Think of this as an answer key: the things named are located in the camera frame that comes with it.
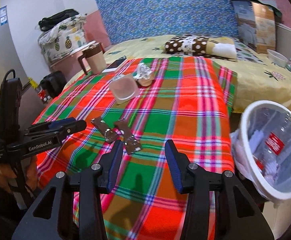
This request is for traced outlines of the person's left hand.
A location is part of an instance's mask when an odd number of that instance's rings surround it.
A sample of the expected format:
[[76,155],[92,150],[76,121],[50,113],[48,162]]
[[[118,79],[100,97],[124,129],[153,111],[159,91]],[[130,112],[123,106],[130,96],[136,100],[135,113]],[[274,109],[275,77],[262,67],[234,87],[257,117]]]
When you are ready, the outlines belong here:
[[[17,176],[11,169],[8,164],[0,164],[0,188],[4,189],[8,193],[11,193],[9,188],[8,181],[10,179],[15,179]],[[31,190],[35,190],[38,185],[38,176],[37,176],[37,156],[34,155],[31,157],[30,165],[26,170],[26,184],[30,187]]]

